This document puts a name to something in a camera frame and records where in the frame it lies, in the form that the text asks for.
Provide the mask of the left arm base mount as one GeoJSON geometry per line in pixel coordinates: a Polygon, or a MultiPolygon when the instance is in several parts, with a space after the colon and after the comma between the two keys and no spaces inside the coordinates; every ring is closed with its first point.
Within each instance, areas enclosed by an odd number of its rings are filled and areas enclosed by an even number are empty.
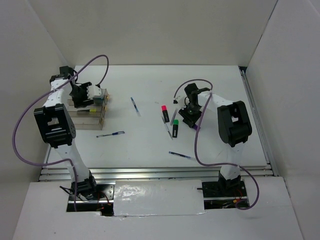
{"type": "Polygon", "coordinates": [[[104,217],[114,216],[114,184],[98,184],[97,192],[92,195],[92,198],[86,199],[83,195],[78,194],[76,201],[74,195],[69,189],[65,191],[69,193],[66,211],[75,212],[74,203],[77,212],[95,212],[104,217]]]}

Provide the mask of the blue pen bottom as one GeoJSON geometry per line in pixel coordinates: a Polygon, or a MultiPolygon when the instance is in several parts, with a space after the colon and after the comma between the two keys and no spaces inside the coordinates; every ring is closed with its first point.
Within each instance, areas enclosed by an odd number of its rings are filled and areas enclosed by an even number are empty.
{"type": "Polygon", "coordinates": [[[185,159],[188,159],[188,160],[190,160],[190,161],[195,161],[195,158],[192,157],[192,156],[184,155],[184,154],[177,153],[177,152],[173,152],[173,151],[169,151],[168,153],[169,153],[170,155],[173,155],[173,156],[185,158],[185,159]]]}

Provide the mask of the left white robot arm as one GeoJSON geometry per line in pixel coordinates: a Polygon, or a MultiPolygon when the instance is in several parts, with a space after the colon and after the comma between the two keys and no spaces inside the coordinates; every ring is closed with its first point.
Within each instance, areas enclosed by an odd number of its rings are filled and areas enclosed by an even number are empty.
{"type": "Polygon", "coordinates": [[[89,201],[97,198],[99,187],[76,147],[76,127],[67,104],[71,98],[73,106],[78,109],[91,106],[95,101],[88,97],[91,82],[78,85],[71,80],[76,73],[67,65],[61,66],[59,74],[50,78],[52,93],[42,107],[34,110],[33,115],[43,141],[54,148],[61,158],[70,159],[65,162],[71,177],[70,192],[79,199],[89,201]]]}

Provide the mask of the pink highlighter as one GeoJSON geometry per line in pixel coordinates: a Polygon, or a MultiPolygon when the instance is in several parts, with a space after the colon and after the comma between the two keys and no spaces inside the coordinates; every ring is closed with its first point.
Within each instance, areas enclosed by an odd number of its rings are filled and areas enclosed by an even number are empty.
{"type": "Polygon", "coordinates": [[[165,105],[162,105],[161,106],[161,111],[162,111],[164,122],[165,123],[169,123],[170,122],[170,118],[169,118],[167,107],[165,105]]]}

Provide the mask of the green highlighter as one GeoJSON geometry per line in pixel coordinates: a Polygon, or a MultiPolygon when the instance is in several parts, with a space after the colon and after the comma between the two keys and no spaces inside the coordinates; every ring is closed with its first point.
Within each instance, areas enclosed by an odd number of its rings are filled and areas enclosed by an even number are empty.
{"type": "Polygon", "coordinates": [[[179,129],[179,120],[174,119],[172,124],[172,137],[177,138],[178,137],[178,129],[179,129]]]}

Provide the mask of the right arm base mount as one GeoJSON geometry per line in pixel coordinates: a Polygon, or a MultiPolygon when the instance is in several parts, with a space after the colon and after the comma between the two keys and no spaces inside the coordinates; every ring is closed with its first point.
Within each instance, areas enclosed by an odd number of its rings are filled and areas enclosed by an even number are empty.
{"type": "Polygon", "coordinates": [[[197,188],[203,194],[203,203],[205,210],[213,209],[233,209],[249,207],[249,200],[245,187],[245,182],[240,181],[238,187],[222,191],[217,181],[202,182],[201,187],[197,188]]]}

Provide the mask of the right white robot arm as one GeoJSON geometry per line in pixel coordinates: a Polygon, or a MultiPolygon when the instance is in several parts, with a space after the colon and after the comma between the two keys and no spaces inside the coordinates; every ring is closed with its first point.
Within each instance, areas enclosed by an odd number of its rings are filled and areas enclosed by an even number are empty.
{"type": "Polygon", "coordinates": [[[252,134],[252,125],[243,101],[227,100],[212,93],[210,88],[198,88],[195,83],[184,88],[189,103],[179,110],[182,121],[196,131],[206,110],[217,113],[217,129],[220,139],[228,144],[228,164],[224,164],[218,175],[218,190],[230,196],[240,185],[241,155],[244,143],[252,134]]]}

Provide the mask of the blue slime jar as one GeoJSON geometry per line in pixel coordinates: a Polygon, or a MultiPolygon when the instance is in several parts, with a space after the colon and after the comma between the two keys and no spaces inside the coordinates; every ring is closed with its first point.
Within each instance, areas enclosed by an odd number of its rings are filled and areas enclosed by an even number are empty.
{"type": "Polygon", "coordinates": [[[95,105],[101,106],[105,102],[105,97],[104,96],[95,96],[93,98],[93,102],[94,102],[95,105]]]}

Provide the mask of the yellow highlighter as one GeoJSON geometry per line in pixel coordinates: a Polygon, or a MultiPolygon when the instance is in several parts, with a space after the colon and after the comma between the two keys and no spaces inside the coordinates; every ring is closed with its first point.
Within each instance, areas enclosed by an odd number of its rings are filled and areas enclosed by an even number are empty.
{"type": "Polygon", "coordinates": [[[82,109],[82,110],[77,110],[76,111],[78,114],[84,114],[84,113],[96,113],[97,109],[96,108],[91,108],[91,109],[82,109]]]}

